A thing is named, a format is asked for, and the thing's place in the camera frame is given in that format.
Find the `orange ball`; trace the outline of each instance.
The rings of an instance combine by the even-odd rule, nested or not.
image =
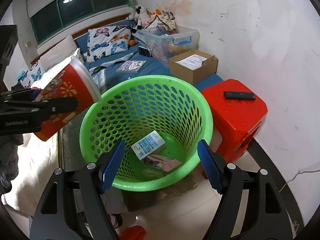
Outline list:
[[[134,46],[134,45],[136,45],[136,42],[135,42],[134,40],[130,40],[130,41],[129,41],[129,46],[132,47],[132,46]]]

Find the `pink butterfly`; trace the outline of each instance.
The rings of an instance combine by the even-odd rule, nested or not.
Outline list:
[[[98,37],[100,34],[103,34],[103,35],[109,37],[110,35],[109,35],[109,32],[108,32],[108,31],[109,31],[108,28],[98,29],[97,32],[96,32],[96,34],[95,34],[93,37],[96,38],[96,37]]]

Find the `window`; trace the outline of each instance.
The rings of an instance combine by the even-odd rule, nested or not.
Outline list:
[[[30,20],[37,43],[40,44],[84,17],[125,4],[123,0],[55,0]]]

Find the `basket rim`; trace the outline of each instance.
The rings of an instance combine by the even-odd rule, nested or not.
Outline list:
[[[203,122],[203,135],[202,135],[202,138],[200,138],[199,140],[204,139],[207,142],[207,144],[210,144],[211,139],[212,139],[212,134],[213,134],[213,118],[212,118],[212,113],[211,113],[211,109],[209,107],[209,104],[199,90],[197,90],[193,85],[191,85],[191,84],[189,84],[179,78],[165,76],[165,75],[146,75],[146,76],[131,78],[131,79],[123,81],[123,82],[115,85],[114,87],[110,88],[109,90],[107,90],[101,96],[101,99],[103,100],[110,93],[113,93],[114,91],[119,90],[124,85],[124,83],[126,85],[128,85],[130,83],[136,83],[137,81],[147,80],[146,84],[148,84],[148,83],[151,83],[150,82],[151,79],[155,79],[155,78],[167,79],[167,80],[169,80],[169,82],[171,80],[174,80],[175,82],[179,83],[179,85],[182,85],[184,88],[186,88],[188,90],[192,90],[196,94],[196,96],[198,96],[197,99],[200,101],[202,108],[204,108],[203,119],[206,120],[205,122]],[[85,150],[84,148],[86,147],[84,145],[84,140],[81,139],[82,136],[84,135],[83,123],[85,123],[86,119],[89,118],[90,114],[94,111],[95,107],[100,103],[101,102],[97,102],[97,103],[93,104],[90,107],[90,109],[87,111],[87,113],[85,114],[84,119],[82,121],[81,128],[80,128],[80,149],[81,149],[81,152],[83,152]],[[150,181],[131,182],[131,181],[125,181],[125,180],[122,180],[122,179],[119,179],[116,177],[113,181],[112,186],[117,187],[119,189],[123,189],[123,190],[129,190],[129,191],[152,191],[152,190],[161,189],[161,188],[172,185],[172,184],[178,182],[179,180],[183,179],[185,176],[187,176],[189,173],[191,173],[199,163],[200,163],[200,159],[198,157],[197,150],[196,150],[196,152],[192,155],[192,157],[188,161],[183,163],[174,172],[172,172],[162,178],[154,179],[154,180],[150,180]]]

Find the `white blanket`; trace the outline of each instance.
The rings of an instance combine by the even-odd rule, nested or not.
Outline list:
[[[19,174],[12,181],[12,190],[1,199],[3,204],[33,216],[45,186],[59,166],[58,134],[43,142],[28,133],[23,135],[23,142],[18,147]]]

